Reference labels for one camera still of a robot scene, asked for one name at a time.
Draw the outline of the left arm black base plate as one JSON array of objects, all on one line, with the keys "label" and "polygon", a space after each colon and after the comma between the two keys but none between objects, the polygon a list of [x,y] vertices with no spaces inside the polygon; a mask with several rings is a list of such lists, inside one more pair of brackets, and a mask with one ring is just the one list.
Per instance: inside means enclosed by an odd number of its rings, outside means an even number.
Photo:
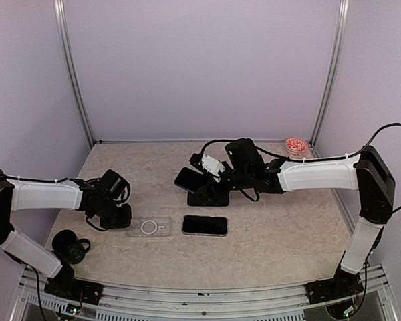
[{"label": "left arm black base plate", "polygon": [[96,282],[74,279],[69,284],[48,280],[44,292],[83,304],[98,305],[104,286]]}]

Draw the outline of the black phone with purple edge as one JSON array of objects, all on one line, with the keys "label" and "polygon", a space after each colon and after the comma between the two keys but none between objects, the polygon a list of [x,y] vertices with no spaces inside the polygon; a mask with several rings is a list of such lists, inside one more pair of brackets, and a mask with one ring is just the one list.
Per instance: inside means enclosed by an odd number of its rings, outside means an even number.
[{"label": "black phone with purple edge", "polygon": [[206,185],[208,181],[208,175],[183,167],[176,176],[174,184],[189,193],[195,193]]}]

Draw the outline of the black smartphone with teal edge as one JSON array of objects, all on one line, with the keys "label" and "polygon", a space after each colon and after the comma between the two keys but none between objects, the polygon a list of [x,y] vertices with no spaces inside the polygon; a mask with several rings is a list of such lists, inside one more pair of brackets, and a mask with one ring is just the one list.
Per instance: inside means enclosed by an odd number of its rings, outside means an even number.
[{"label": "black smartphone with teal edge", "polygon": [[224,193],[188,192],[187,205],[191,207],[226,207],[229,205],[229,195],[228,191]]}]

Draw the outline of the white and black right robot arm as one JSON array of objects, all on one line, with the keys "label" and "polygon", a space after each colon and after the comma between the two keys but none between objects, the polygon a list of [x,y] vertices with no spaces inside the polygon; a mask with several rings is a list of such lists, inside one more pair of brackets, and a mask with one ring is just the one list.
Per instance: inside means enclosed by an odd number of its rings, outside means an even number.
[{"label": "white and black right robot arm", "polygon": [[190,164],[207,176],[208,181],[193,192],[205,206],[228,201],[231,191],[252,189],[258,201],[262,193],[284,194],[304,189],[347,189],[357,191],[360,214],[347,249],[328,283],[329,292],[342,297],[358,282],[368,256],[378,245],[385,225],[394,212],[395,180],[372,146],[359,152],[331,158],[293,160],[274,155],[265,163],[265,150],[249,138],[226,140],[229,163],[205,151],[194,153]]}]

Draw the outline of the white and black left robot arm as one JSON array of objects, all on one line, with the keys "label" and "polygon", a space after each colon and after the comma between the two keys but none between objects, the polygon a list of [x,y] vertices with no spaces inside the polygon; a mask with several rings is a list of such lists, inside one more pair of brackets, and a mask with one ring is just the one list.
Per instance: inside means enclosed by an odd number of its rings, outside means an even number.
[{"label": "white and black left robot arm", "polygon": [[11,223],[11,213],[30,209],[67,209],[98,217],[100,231],[130,226],[130,183],[108,169],[101,177],[54,180],[12,177],[0,169],[0,249],[43,274],[65,297],[76,296],[80,282],[71,263],[49,251]]}]

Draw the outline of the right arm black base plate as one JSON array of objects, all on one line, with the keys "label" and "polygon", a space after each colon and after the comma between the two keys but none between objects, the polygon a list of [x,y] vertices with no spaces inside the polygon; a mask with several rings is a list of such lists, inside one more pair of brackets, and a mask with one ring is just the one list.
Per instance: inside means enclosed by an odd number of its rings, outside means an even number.
[{"label": "right arm black base plate", "polygon": [[305,285],[305,290],[309,303],[318,304],[363,292],[364,287],[359,278],[353,280],[330,278],[309,282]]}]

